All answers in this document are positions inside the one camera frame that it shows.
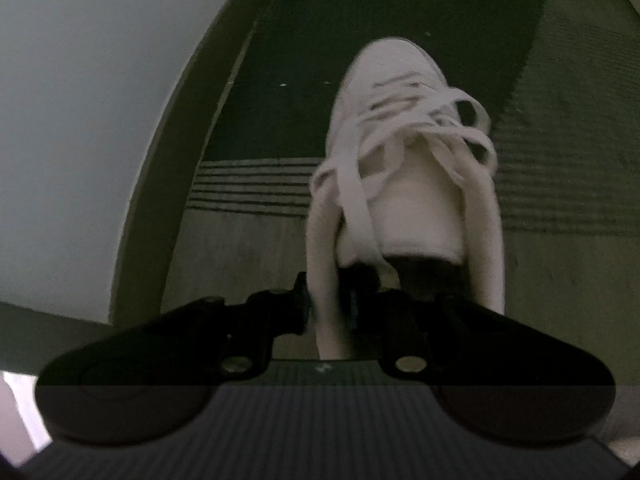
white shoelace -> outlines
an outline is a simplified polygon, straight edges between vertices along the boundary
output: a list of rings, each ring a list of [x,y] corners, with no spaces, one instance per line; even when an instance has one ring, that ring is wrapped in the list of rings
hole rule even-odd
[[[476,112],[473,127],[462,125],[451,113],[454,104],[463,101],[469,102]],[[409,73],[388,84],[377,85],[365,111],[340,127],[346,131],[335,136],[338,144],[332,147],[332,154],[313,176],[312,196],[318,195],[327,176],[335,174],[338,191],[335,200],[350,228],[358,260],[376,267],[381,280],[386,280],[383,286],[396,288],[399,286],[397,275],[380,251],[368,202],[375,199],[400,169],[407,145],[417,137],[427,139],[436,160],[463,190],[467,188],[463,175],[468,171],[461,171],[461,166],[482,166],[491,178],[497,167],[497,156],[487,137],[490,119],[482,105],[462,90],[434,91],[422,76]],[[365,137],[367,128],[370,131]],[[485,160],[476,161],[465,141],[482,146]],[[382,169],[362,177],[360,161],[378,148],[383,150]]]

